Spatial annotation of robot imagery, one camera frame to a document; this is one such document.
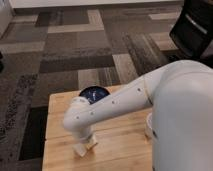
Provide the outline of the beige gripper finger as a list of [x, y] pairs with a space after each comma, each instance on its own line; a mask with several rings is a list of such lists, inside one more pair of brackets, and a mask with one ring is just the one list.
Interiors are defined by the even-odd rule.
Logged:
[[93, 135], [90, 139], [89, 139], [89, 142], [87, 144], [87, 148], [88, 149], [91, 149], [93, 148], [95, 145], [98, 144], [98, 141], [97, 141], [97, 137], [95, 135]]

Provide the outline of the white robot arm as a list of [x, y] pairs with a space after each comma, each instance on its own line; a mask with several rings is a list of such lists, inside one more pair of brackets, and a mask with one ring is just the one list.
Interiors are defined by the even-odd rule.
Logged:
[[63, 126], [85, 143], [92, 125], [146, 108], [152, 110], [153, 171], [213, 171], [213, 69], [200, 62], [169, 63], [94, 104], [76, 97]]

